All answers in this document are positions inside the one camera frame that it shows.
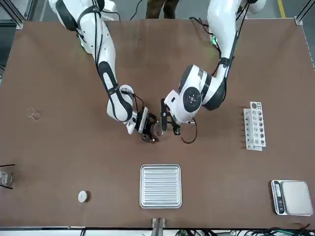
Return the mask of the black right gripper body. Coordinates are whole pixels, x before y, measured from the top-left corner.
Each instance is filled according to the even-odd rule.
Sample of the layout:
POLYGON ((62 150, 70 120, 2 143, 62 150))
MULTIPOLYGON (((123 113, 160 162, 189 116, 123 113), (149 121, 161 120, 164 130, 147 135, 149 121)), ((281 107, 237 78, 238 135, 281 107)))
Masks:
POLYGON ((149 124, 148 115, 147 115, 142 134, 143 135, 144 134, 148 134, 148 135, 152 135, 153 136, 153 133, 152 133, 153 125, 154 124, 149 124))

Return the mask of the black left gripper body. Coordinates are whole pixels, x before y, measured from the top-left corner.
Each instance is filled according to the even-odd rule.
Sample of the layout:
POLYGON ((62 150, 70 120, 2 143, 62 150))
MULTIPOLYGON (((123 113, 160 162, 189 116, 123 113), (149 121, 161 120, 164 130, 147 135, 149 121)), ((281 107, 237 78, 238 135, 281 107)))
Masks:
POLYGON ((162 98, 160 101, 160 122, 161 122, 162 133, 166 132, 167 126, 171 124, 174 135, 179 136, 181 134, 180 125, 178 125, 175 122, 174 118, 171 116, 171 113, 167 105, 165 105, 164 101, 165 101, 164 98, 162 98))

